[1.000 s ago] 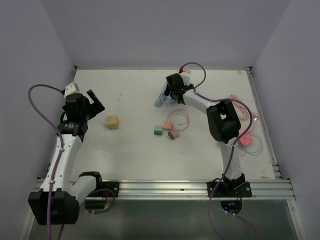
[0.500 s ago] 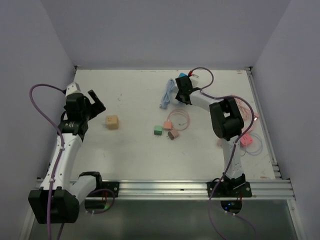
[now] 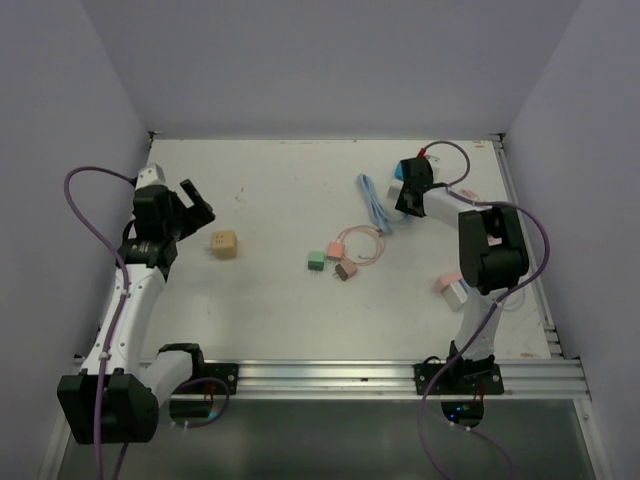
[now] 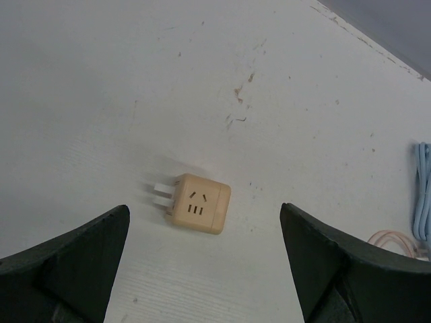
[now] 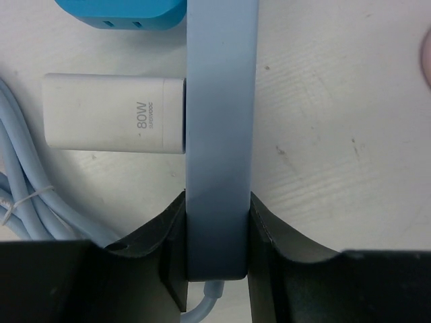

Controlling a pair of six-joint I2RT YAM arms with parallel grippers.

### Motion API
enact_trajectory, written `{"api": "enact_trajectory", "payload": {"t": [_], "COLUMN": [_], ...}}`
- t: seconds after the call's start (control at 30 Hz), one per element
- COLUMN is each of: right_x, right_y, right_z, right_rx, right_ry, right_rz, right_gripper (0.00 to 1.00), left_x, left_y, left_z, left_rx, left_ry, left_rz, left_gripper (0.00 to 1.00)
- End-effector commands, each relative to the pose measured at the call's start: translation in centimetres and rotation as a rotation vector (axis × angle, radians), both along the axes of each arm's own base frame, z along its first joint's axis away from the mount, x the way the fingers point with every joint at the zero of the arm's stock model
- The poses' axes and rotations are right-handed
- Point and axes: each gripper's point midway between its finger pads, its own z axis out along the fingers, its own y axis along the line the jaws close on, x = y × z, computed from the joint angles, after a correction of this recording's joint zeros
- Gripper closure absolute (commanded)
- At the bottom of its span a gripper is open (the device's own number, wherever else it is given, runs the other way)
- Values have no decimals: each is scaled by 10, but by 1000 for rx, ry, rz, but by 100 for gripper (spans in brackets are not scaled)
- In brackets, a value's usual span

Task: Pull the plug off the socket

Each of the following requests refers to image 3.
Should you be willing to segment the blue square charger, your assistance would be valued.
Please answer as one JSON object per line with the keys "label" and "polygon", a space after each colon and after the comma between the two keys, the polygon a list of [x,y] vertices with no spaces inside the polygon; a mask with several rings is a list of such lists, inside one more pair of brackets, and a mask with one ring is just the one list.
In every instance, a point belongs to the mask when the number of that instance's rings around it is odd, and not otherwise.
{"label": "blue square charger", "polygon": [[396,164],[396,167],[394,169],[394,178],[403,182],[403,170],[400,162]]}

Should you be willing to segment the beige cube socket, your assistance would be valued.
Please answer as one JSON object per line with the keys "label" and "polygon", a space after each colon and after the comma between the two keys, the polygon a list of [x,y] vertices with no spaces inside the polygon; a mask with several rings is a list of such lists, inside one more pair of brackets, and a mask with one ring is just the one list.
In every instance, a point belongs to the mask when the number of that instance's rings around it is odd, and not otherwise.
{"label": "beige cube socket", "polygon": [[218,260],[235,259],[238,255],[238,239],[234,230],[218,230],[211,233],[210,252]]}

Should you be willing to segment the light blue power strip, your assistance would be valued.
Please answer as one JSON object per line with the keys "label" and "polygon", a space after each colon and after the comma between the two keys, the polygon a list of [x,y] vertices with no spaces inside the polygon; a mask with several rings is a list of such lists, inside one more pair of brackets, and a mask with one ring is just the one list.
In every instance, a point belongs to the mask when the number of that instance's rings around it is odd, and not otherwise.
{"label": "light blue power strip", "polygon": [[370,223],[382,235],[389,236],[407,230],[417,220],[417,217],[395,209],[403,186],[400,180],[392,178],[383,194],[380,194],[373,179],[364,173],[357,176],[356,184],[365,201]]}

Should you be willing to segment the pink power strip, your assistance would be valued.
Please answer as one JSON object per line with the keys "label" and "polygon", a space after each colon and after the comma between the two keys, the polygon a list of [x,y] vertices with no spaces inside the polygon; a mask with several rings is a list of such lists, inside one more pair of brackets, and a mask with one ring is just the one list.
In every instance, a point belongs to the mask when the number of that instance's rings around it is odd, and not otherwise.
{"label": "pink power strip", "polygon": [[439,276],[434,283],[434,290],[441,294],[445,294],[446,292],[467,294],[466,283],[459,271]]}

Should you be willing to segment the pink charger plug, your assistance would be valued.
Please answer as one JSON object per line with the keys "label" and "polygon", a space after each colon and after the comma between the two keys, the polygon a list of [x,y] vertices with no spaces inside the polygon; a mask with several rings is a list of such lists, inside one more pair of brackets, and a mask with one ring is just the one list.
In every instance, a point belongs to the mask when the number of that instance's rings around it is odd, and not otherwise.
{"label": "pink charger plug", "polygon": [[345,245],[341,241],[332,241],[329,243],[326,258],[331,261],[339,262],[345,256]]}

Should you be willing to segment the green plug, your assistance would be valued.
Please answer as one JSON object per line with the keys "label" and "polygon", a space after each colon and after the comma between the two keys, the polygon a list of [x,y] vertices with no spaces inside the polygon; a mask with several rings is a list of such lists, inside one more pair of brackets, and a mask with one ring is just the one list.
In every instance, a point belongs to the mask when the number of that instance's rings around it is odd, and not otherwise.
{"label": "green plug", "polygon": [[326,255],[323,251],[312,250],[307,257],[307,269],[311,272],[322,272],[325,268]]}

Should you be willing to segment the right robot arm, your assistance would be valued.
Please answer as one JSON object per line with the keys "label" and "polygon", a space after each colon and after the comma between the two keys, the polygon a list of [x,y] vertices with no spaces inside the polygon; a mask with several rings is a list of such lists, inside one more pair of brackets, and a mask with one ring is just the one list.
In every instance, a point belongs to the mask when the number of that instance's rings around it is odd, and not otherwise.
{"label": "right robot arm", "polygon": [[414,365],[419,395],[504,392],[494,342],[504,297],[529,271],[519,216],[509,203],[473,201],[434,181],[430,162],[418,156],[399,162],[403,185],[395,209],[431,217],[458,232],[459,270],[468,286],[460,329],[445,363]]}

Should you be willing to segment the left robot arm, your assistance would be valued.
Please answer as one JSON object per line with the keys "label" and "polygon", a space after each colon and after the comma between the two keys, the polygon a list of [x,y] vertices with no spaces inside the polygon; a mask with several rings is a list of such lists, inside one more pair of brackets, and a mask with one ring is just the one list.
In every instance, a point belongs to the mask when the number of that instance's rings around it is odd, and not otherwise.
{"label": "left robot arm", "polygon": [[193,393],[207,383],[208,369],[196,343],[166,344],[148,367],[141,365],[144,337],[178,243],[215,219],[190,180],[180,186],[189,205],[162,181],[138,178],[133,218],[114,250],[107,313],[79,372],[62,376],[57,387],[79,444],[146,443],[156,432],[161,406],[175,390]]}

